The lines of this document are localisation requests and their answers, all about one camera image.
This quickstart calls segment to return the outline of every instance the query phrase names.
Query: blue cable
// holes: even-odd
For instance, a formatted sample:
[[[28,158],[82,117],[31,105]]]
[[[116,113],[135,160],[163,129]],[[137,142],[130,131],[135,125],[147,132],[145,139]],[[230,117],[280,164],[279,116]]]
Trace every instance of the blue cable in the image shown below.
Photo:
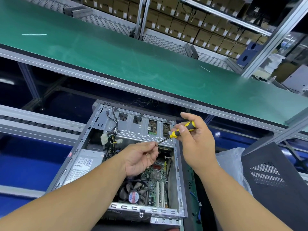
[[[198,221],[201,221],[201,206],[200,206],[200,203],[199,203],[199,200],[198,200],[198,198],[194,195],[194,193],[193,192],[189,192],[191,195],[193,195],[194,197],[195,197],[195,199],[197,200],[197,202],[198,202],[198,205],[199,205],[199,213],[198,213]]]

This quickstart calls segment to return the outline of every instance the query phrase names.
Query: plastic bag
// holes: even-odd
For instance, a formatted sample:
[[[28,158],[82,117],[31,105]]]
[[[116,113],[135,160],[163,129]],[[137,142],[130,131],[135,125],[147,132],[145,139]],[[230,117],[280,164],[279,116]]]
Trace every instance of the plastic bag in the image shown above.
[[[243,147],[232,148],[227,151],[222,151],[216,154],[216,159],[219,165],[231,177],[233,177],[242,187],[245,188],[252,196],[252,191],[247,180],[244,177],[243,165],[241,161],[242,152],[245,150]]]

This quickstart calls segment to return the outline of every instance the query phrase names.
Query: screwdriver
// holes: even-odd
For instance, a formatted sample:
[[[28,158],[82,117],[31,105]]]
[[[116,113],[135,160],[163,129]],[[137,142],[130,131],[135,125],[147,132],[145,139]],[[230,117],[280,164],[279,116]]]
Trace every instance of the screwdriver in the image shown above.
[[[196,125],[195,125],[194,121],[187,122],[187,123],[185,124],[185,126],[187,127],[187,129],[188,129],[189,131],[193,131],[194,129],[196,129]],[[169,137],[167,137],[167,138],[164,139],[164,140],[161,140],[158,144],[161,144],[163,141],[166,141],[166,140],[168,140],[168,139],[170,139],[170,138],[177,138],[178,136],[180,136],[179,129],[177,129],[176,131],[172,132],[172,134],[171,134]]]

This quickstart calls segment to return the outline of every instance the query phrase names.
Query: hand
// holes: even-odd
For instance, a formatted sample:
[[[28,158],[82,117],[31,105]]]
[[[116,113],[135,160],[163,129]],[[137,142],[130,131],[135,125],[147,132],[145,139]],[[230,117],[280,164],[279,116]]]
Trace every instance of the hand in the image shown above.
[[[158,147],[155,142],[130,144],[118,155],[124,160],[126,176],[135,176],[156,161]]]
[[[187,122],[175,125],[171,131],[179,129],[180,136],[177,138],[183,142],[183,155],[185,161],[198,174],[200,171],[208,169],[213,164],[218,164],[215,157],[215,140],[200,116],[191,113],[181,113],[181,116],[190,121],[194,121],[196,129],[189,132],[184,126]]]

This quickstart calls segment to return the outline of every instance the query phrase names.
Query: left hand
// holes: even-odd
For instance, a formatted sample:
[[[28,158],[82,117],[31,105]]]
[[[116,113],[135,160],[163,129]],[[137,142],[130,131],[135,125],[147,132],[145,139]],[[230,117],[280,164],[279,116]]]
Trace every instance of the left hand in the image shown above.
[[[126,176],[135,176],[156,161],[158,147],[156,142],[135,143],[128,145],[118,155],[124,160]]]

